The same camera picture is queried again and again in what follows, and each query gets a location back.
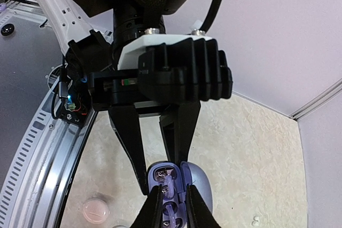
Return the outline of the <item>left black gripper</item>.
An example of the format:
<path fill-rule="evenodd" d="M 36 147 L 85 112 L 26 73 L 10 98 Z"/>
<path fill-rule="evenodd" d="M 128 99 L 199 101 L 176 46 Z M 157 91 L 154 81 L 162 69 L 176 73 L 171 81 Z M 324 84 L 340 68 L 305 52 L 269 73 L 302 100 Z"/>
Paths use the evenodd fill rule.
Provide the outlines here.
<path fill-rule="evenodd" d="M 143 195 L 147 172 L 139 117 L 158 116 L 168 161 L 188 160 L 201 104 L 161 104 L 138 89 L 137 70 L 112 70 L 88 75 L 88 91 L 95 111 L 108 111 L 111 125 L 133 167 Z"/>

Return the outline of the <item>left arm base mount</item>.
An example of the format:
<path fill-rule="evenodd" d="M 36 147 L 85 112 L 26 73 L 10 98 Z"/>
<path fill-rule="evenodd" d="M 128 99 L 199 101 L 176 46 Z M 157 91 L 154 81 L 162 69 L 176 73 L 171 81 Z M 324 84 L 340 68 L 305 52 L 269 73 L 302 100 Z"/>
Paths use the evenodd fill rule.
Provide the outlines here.
<path fill-rule="evenodd" d="M 66 76 L 68 89 L 66 99 L 59 96 L 59 82 L 62 69 L 66 65 L 52 67 L 52 71 L 46 76 L 49 90 L 52 92 L 50 113 L 54 120 L 63 120 L 82 128 L 90 113 L 91 99 L 87 87 L 82 82 L 73 82 Z"/>

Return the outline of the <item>purple charging case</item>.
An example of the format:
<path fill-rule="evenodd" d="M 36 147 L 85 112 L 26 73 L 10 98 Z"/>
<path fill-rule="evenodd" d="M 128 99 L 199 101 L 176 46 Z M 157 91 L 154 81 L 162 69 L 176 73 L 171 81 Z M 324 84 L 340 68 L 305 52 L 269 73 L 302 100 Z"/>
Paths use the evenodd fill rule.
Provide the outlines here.
<path fill-rule="evenodd" d="M 186 186 L 194 185 L 198 189 L 201 197 L 204 199 L 206 206 L 213 211 L 213 197 L 209 179 L 205 172 L 198 165 L 191 162 L 182 162 L 180 166 L 168 161 L 155 162 L 150 165 L 147 170 L 147 181 L 149 190 L 154 186 L 162 186 L 162 183 L 156 180 L 156 172 L 161 169 L 174 169 L 177 178 L 175 180 L 175 195 L 172 199 L 164 198 L 162 202 L 162 217 L 164 205 L 171 202 L 174 206 L 178 227 L 185 227 L 187 223 L 186 217 Z"/>

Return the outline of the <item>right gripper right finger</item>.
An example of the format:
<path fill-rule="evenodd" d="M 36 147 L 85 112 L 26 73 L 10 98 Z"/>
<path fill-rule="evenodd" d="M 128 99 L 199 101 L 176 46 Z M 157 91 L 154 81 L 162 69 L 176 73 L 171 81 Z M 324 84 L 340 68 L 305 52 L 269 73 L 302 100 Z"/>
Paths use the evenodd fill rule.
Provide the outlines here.
<path fill-rule="evenodd" d="M 186 216 L 189 228 L 221 228 L 194 185 L 186 188 Z"/>

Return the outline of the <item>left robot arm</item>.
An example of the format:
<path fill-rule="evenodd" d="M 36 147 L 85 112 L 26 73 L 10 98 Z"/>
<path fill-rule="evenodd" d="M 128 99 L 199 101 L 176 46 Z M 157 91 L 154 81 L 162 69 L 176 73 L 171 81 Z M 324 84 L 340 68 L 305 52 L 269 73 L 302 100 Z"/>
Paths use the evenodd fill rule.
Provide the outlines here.
<path fill-rule="evenodd" d="M 188 159 L 200 103 L 231 94 L 231 73 L 216 40 L 207 40 L 221 0 L 203 25 L 168 35 L 163 17 L 186 0 L 37 0 L 62 50 L 55 119 L 83 126 L 90 111 L 107 111 L 149 193 L 139 120 L 160 116 L 168 159 Z"/>

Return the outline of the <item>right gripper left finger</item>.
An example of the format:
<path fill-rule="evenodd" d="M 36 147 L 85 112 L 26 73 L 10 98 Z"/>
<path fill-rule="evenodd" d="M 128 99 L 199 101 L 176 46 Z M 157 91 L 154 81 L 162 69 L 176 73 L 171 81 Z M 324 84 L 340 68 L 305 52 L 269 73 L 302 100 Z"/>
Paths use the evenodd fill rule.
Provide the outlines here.
<path fill-rule="evenodd" d="M 154 186 L 130 228 L 162 227 L 162 186 Z"/>

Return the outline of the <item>purple chrome earbud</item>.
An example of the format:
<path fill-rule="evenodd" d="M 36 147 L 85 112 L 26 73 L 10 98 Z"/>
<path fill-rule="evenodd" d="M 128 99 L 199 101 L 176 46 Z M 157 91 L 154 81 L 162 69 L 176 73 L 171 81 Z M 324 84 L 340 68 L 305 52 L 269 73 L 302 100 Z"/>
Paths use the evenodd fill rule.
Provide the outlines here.
<path fill-rule="evenodd" d="M 156 172 L 156 180 L 162 183 L 164 198 L 172 199 L 175 195 L 175 180 L 177 178 L 174 169 L 161 169 Z"/>
<path fill-rule="evenodd" d="M 168 202 L 164 205 L 163 208 L 163 218 L 162 218 L 162 227 L 166 228 L 177 228 L 177 218 L 175 214 L 175 210 L 173 208 L 173 204 Z"/>

